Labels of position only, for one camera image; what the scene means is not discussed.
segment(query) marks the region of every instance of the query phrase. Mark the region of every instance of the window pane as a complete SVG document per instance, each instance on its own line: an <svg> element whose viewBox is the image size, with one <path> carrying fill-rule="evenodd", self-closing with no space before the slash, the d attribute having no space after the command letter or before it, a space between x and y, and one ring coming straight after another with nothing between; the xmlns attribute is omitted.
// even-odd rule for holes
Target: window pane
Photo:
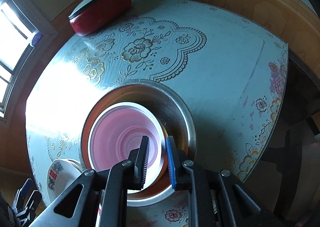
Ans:
<svg viewBox="0 0 320 227"><path fill-rule="evenodd" d="M0 79L0 103L3 102L3 97L5 94L5 90L7 89L8 84L3 81L2 79Z"/></svg>
<svg viewBox="0 0 320 227"><path fill-rule="evenodd" d="M13 22L14 25L18 27L28 38L32 37L32 32L19 20L16 14L10 9L7 3L4 3L1 6L2 10L4 11L5 15Z"/></svg>
<svg viewBox="0 0 320 227"><path fill-rule="evenodd" d="M0 12L0 59L14 69L28 44L28 40Z"/></svg>
<svg viewBox="0 0 320 227"><path fill-rule="evenodd" d="M9 73L0 65L0 76L2 76L5 80L10 81L11 73Z"/></svg>

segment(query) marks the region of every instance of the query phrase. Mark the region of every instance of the metal basin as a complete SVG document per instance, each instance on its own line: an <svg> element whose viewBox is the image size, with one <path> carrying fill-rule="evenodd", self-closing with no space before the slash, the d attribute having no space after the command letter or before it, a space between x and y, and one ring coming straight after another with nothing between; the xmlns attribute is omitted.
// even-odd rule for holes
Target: metal basin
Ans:
<svg viewBox="0 0 320 227"><path fill-rule="evenodd" d="M148 110L165 127L168 135L175 139L176 146L194 160L196 155L196 132L191 113L183 100L169 87L151 80L128 80L110 87L106 95L91 110L82 132L79 145L83 165L90 168L88 157L88 138L91 127L99 114L107 107L119 102L138 103ZM128 195L127 205L141 207L156 204L169 197L174 190L169 182L168 170L147 189Z"/></svg>

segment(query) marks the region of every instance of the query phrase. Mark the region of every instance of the table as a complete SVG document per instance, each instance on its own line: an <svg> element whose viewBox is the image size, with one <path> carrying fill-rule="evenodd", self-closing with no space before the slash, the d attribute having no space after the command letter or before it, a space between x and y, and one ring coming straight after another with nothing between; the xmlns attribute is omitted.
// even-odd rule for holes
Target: table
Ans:
<svg viewBox="0 0 320 227"><path fill-rule="evenodd" d="M185 0L132 0L101 30L74 35L34 86L26 107L27 144L36 184L49 204L46 174L56 158L79 160L84 121L108 87L150 79L190 109L196 162L230 169L244 181L266 147L281 108L288 46L237 14ZM128 226L188 226L185 192L128 209Z"/></svg>

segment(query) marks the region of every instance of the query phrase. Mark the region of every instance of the stainless steel bowl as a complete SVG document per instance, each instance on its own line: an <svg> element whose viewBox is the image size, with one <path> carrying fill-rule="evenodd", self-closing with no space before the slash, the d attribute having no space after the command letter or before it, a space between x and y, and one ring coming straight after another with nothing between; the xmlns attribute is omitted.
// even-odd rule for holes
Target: stainless steel bowl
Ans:
<svg viewBox="0 0 320 227"><path fill-rule="evenodd" d="M119 102L134 102L146 107L162 123L168 135L174 137L177 148L184 150L188 158L194 160L196 132L191 113L180 96L169 87L151 80L128 80L110 87L102 99L103 109ZM82 145L79 147L80 154L86 156ZM149 206L166 199L173 192L169 183L168 170L166 170L152 186L136 194L128 195L127 205L131 207Z"/></svg>

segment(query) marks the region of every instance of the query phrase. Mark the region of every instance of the bolt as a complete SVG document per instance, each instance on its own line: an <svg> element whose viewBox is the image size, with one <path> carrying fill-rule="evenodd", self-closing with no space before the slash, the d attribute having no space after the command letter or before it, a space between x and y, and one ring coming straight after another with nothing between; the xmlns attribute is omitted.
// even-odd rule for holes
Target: bolt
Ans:
<svg viewBox="0 0 320 227"><path fill-rule="evenodd" d="M221 171L221 174L222 174L223 176L230 176L230 175L231 175L231 172L230 172L230 170L222 170L222 171Z"/></svg>
<svg viewBox="0 0 320 227"><path fill-rule="evenodd" d="M92 175L94 174L94 170L88 169L88 170L86 170L86 171L84 172L84 174L85 174L86 176L92 176Z"/></svg>
<svg viewBox="0 0 320 227"><path fill-rule="evenodd" d="M132 164L131 160L125 160L125 161L122 162L122 166L124 166L124 167L131 166L131 164Z"/></svg>
<svg viewBox="0 0 320 227"><path fill-rule="evenodd" d="M186 160L183 162L183 164L186 166L186 167L192 167L193 166L193 161L191 160Z"/></svg>

